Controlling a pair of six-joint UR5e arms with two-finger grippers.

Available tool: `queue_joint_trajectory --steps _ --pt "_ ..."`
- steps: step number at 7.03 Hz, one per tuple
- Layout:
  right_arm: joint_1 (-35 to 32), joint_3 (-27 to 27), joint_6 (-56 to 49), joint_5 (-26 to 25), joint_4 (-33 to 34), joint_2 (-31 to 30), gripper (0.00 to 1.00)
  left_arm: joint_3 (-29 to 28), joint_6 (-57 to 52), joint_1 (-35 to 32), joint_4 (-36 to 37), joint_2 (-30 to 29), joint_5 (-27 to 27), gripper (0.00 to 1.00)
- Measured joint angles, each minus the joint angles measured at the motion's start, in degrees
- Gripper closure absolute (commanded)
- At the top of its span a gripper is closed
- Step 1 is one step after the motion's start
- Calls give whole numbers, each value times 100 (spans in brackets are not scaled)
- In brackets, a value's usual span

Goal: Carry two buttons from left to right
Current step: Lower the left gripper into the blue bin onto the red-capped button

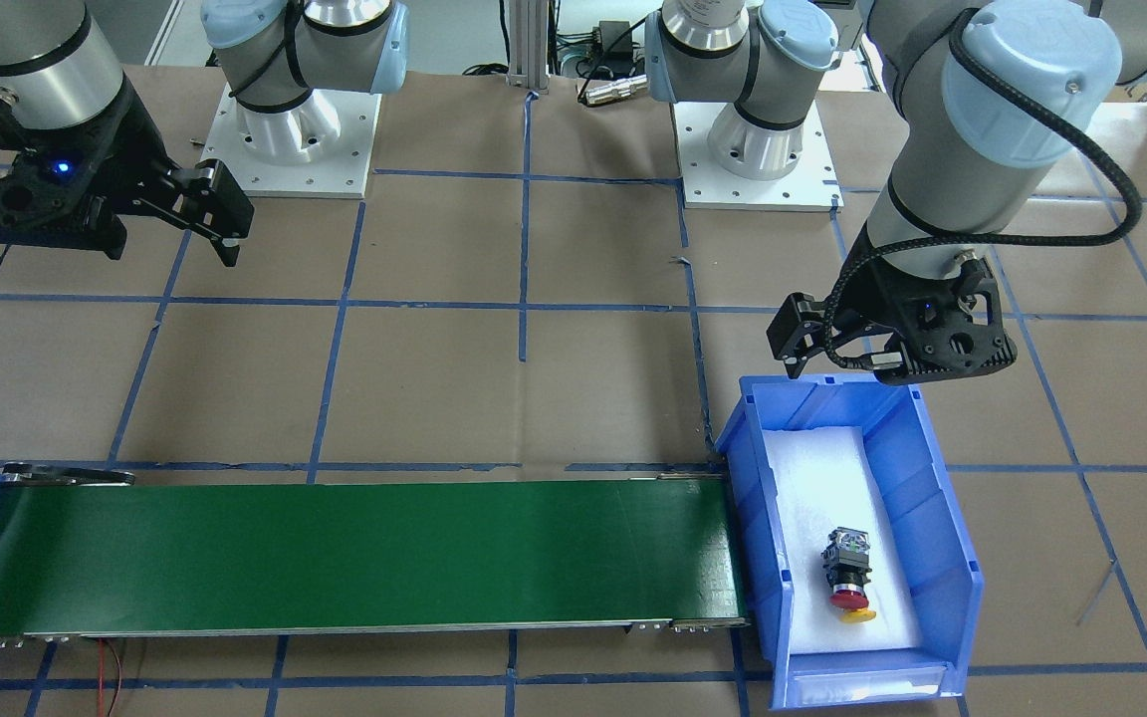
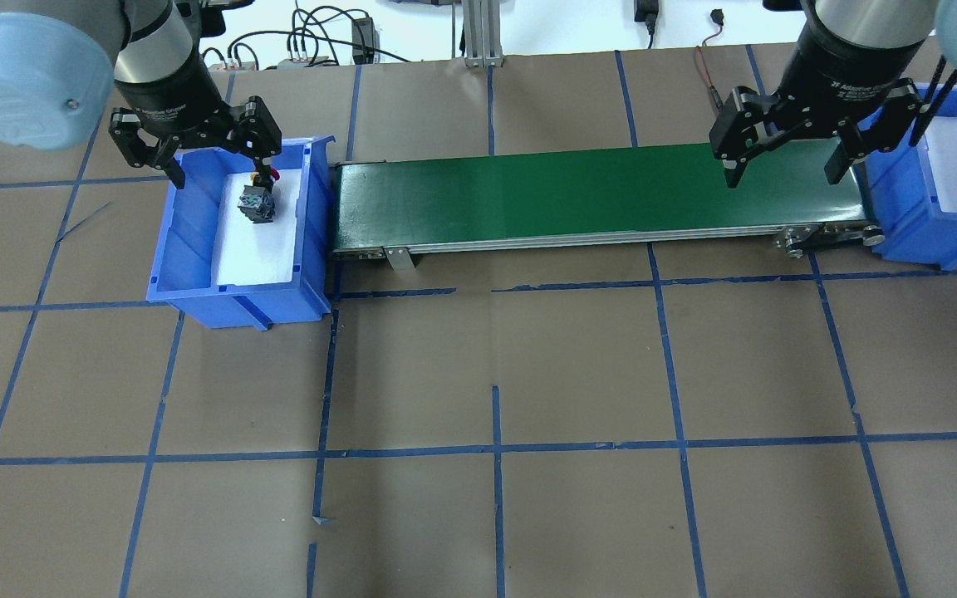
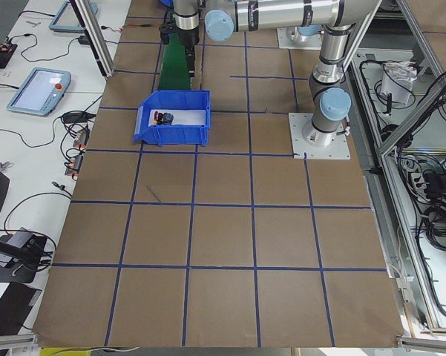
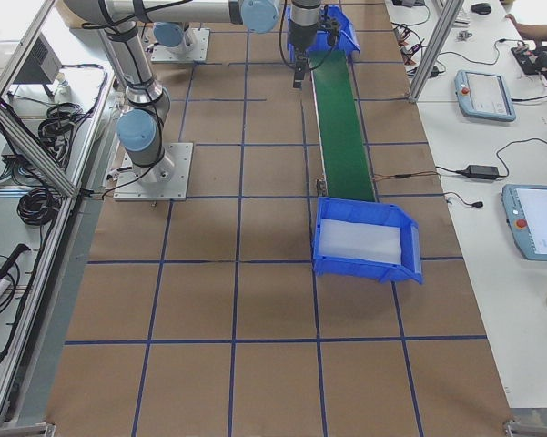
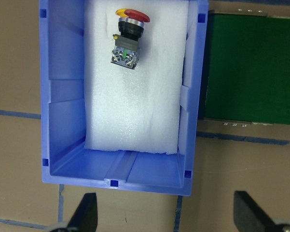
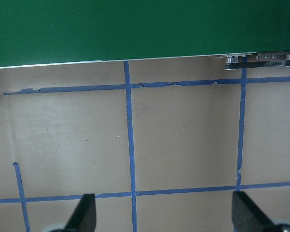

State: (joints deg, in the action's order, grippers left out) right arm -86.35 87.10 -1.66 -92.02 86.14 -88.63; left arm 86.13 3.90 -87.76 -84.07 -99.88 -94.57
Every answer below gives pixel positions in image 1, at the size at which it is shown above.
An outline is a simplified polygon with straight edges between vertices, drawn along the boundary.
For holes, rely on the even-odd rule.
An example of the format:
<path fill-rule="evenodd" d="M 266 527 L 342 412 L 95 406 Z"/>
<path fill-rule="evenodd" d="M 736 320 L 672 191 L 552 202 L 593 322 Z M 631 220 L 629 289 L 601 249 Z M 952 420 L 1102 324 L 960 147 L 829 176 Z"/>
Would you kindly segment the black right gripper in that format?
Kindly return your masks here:
<path fill-rule="evenodd" d="M 120 258 L 120 218 L 158 218 L 204 236 L 233 268 L 255 206 L 223 159 L 179 167 L 128 78 L 94 118 L 26 128 L 0 89 L 0 244 Z M 177 201 L 182 203 L 177 210 Z"/>

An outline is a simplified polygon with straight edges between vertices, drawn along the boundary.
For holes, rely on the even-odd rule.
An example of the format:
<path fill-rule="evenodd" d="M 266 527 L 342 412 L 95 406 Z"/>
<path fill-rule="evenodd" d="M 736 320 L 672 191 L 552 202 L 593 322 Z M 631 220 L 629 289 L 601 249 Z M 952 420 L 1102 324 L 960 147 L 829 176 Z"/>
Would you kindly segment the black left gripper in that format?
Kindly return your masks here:
<path fill-rule="evenodd" d="M 791 293 L 768 324 L 768 346 L 788 377 L 824 354 L 830 332 L 825 301 Z M 835 346 L 888 333 L 885 353 L 900 359 L 874 375 L 888 385 L 984 376 L 1016 363 L 1017 346 L 1002 326 L 1002 301 L 991 265 L 966 260 L 961 276 L 924 280 L 887 257 L 865 263 L 848 280 L 834 313 Z"/>

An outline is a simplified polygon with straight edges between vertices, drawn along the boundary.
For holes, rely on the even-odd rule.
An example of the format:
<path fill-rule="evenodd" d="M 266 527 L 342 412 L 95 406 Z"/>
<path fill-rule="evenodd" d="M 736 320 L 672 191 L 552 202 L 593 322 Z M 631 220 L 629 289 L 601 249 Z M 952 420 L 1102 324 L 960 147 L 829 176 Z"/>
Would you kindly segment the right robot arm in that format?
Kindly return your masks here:
<path fill-rule="evenodd" d="M 395 94 L 408 68 L 399 1 L 205 1 L 247 151 L 279 166 L 331 157 L 328 92 Z M 0 246 L 120 258 L 124 216 L 204 237 L 235 265 L 255 208 L 218 157 L 174 162 L 83 1 L 0 1 Z"/>

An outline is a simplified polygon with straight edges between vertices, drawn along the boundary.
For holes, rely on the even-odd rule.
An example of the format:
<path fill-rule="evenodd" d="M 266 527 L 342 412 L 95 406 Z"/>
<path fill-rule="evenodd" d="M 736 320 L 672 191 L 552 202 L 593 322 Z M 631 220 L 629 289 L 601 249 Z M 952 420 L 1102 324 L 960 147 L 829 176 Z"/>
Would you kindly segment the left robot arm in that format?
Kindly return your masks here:
<path fill-rule="evenodd" d="M 963 379 L 1016 361 L 988 246 L 1095 248 L 1141 218 L 1141 195 L 1086 128 L 1111 87 L 1147 83 L 1147 1 L 860 1 L 884 87 L 907 123 L 827 298 L 793 293 L 768 326 L 790 377 L 814 356 L 884 384 Z M 665 1 L 643 22 L 660 102 L 725 106 L 713 140 L 738 176 L 751 139 L 796 146 L 840 33 L 810 1 Z M 1078 151 L 1128 206 L 1105 233 L 1007 233 L 1037 184 Z"/>

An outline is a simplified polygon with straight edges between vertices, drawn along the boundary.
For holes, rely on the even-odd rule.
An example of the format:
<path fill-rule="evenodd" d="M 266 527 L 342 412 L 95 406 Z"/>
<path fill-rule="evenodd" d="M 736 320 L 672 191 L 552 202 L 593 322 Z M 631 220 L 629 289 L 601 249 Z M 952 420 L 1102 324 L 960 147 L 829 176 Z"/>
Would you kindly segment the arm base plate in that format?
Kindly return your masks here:
<path fill-rule="evenodd" d="M 220 159 L 251 198 L 364 198 L 382 95 L 315 89 L 255 114 L 220 92 L 201 158 Z"/>
<path fill-rule="evenodd" d="M 843 205 L 816 106 L 788 130 L 755 126 L 729 104 L 672 109 L 687 206 L 825 212 Z"/>

